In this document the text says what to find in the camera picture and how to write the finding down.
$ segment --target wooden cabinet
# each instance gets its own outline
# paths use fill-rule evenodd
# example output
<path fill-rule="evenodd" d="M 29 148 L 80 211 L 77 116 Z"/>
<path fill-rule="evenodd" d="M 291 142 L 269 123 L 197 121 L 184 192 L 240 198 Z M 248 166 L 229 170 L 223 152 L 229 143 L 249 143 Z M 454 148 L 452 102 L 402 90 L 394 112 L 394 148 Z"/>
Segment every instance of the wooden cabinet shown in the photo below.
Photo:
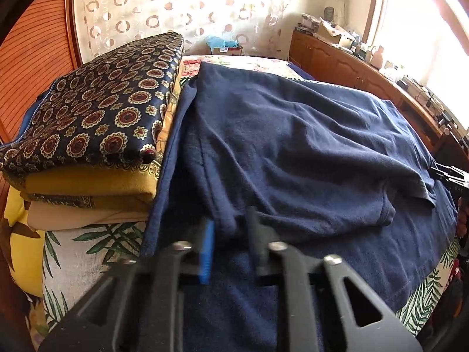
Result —
<path fill-rule="evenodd" d="M 373 66 L 353 55 L 316 37 L 294 31 L 289 56 L 291 62 L 318 81 L 367 91 L 381 99 L 390 100 L 429 150 L 441 137 L 442 131 L 435 120 L 414 98 L 386 79 Z"/>

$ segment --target mattress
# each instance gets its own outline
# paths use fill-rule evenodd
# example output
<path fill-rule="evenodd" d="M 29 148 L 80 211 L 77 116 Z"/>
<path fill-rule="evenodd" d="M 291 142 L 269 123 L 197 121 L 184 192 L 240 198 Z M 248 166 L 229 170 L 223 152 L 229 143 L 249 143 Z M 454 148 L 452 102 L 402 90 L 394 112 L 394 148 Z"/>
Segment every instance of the mattress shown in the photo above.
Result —
<path fill-rule="evenodd" d="M 184 63 L 184 74 L 182 75 L 181 83 L 186 82 L 188 79 L 198 74 L 201 62 L 209 62 L 244 70 L 269 72 L 288 79 L 313 79 L 312 77 L 302 77 L 290 67 L 287 61 L 270 58 L 207 55 L 184 56 L 182 61 Z M 458 255 L 458 250 L 458 239 L 455 238 L 441 256 L 435 269 L 433 269 L 417 290 L 409 297 L 404 307 L 397 311 L 396 316 L 413 335 L 416 336 L 418 334 L 435 309 L 446 288 L 454 260 Z"/>

